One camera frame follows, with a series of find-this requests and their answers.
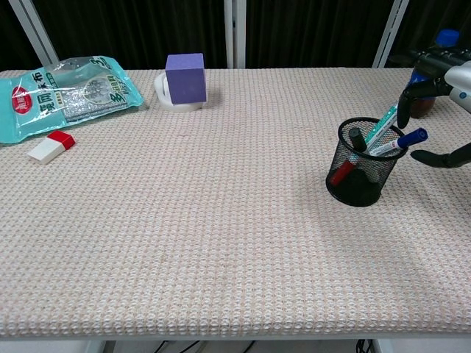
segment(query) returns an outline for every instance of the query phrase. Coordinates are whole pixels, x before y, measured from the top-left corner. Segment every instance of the table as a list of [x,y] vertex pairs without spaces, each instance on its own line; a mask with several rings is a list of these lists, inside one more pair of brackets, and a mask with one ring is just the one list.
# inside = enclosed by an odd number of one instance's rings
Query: table
[[[381,117],[410,70],[207,70],[209,102],[67,129],[48,165],[0,146],[0,337],[471,333],[471,173],[400,160],[379,202],[325,188],[337,127]],[[2,77],[20,71],[6,71]],[[413,120],[452,151],[470,116]]]

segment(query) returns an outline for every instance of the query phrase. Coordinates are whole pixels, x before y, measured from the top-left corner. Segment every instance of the pen holder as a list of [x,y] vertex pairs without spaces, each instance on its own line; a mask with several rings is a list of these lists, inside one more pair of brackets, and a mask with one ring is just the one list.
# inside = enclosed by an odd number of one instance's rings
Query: pen holder
[[[333,156],[325,184],[330,194],[344,204],[364,207],[374,204],[381,196],[381,189],[388,179],[397,160],[406,154],[407,149],[394,150],[380,157],[356,151],[350,142],[348,132],[358,127],[363,136],[379,122],[375,118],[351,118],[339,126],[339,143]],[[391,126],[375,143],[382,146],[404,134]]]

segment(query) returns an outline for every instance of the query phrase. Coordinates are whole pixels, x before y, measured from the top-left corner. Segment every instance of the teal plastic package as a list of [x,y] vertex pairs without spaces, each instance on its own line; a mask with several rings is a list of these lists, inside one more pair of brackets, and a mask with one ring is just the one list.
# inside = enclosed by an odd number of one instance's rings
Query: teal plastic package
[[0,79],[0,143],[142,105],[144,99],[110,57],[78,57]]

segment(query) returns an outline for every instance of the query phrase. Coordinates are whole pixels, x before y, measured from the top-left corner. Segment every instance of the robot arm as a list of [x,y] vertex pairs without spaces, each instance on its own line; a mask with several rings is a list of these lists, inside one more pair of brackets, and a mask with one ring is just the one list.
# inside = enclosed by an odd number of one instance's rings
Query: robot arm
[[[443,76],[409,85],[401,94],[397,105],[397,125],[403,129],[409,121],[412,102],[418,98],[449,96],[455,103],[471,113],[471,62],[449,67]],[[471,162],[471,143],[449,154],[413,151],[411,156],[435,168],[456,168]]]

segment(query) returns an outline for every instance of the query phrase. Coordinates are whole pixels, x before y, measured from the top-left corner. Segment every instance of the purple block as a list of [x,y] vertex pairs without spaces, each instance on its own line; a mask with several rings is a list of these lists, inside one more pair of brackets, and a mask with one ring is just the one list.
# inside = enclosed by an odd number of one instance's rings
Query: purple block
[[175,54],[167,57],[165,67],[173,104],[206,101],[203,54]]

